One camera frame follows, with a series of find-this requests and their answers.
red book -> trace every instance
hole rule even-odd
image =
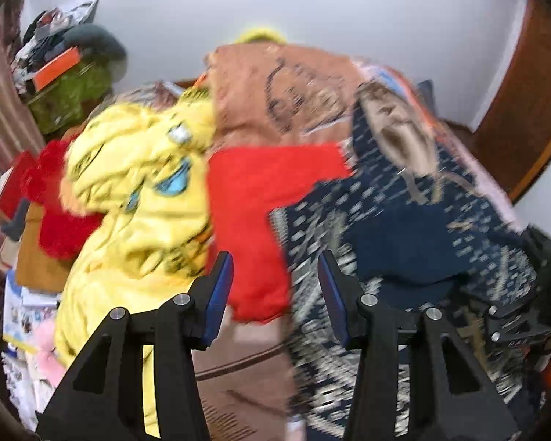
[[[35,158],[23,151],[12,162],[12,167],[0,178],[0,219],[11,221],[22,198],[21,180],[28,168],[36,165]]]

orange box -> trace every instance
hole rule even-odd
[[[80,62],[80,51],[76,46],[65,50],[62,54],[53,58],[43,66],[33,77],[35,89],[41,91],[57,76],[61,76],[68,69]]]

pile of clothes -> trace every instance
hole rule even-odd
[[[222,46],[207,63],[206,78],[172,107],[117,102],[69,144],[62,205],[104,216],[63,291],[57,353],[69,366],[109,310],[159,307],[228,250],[223,327],[206,353],[192,354],[211,433],[291,439],[293,417],[309,440],[341,439],[359,353],[332,334],[316,274],[323,250],[391,306],[441,306],[462,329],[476,323],[453,296],[460,288],[511,303],[535,271],[501,190],[400,73],[270,42]],[[482,332],[471,333],[519,425],[529,425],[542,390],[522,350],[488,352]],[[145,425],[159,435],[150,348],[143,369]],[[205,387],[225,373],[233,377]],[[402,434],[406,360],[398,401]]]

pink plush toy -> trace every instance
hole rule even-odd
[[[35,344],[39,351],[35,354],[35,362],[41,374],[53,386],[57,387],[63,375],[65,368],[53,353],[55,349],[55,319],[47,319],[33,331]]]

wooden edge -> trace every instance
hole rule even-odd
[[[524,175],[521,181],[514,187],[509,193],[508,197],[514,204],[518,201],[521,195],[524,194],[527,189],[530,188],[535,179],[541,174],[545,166],[551,161],[551,139],[545,146],[544,151],[541,153],[539,158],[536,160],[535,164],[529,171]]]

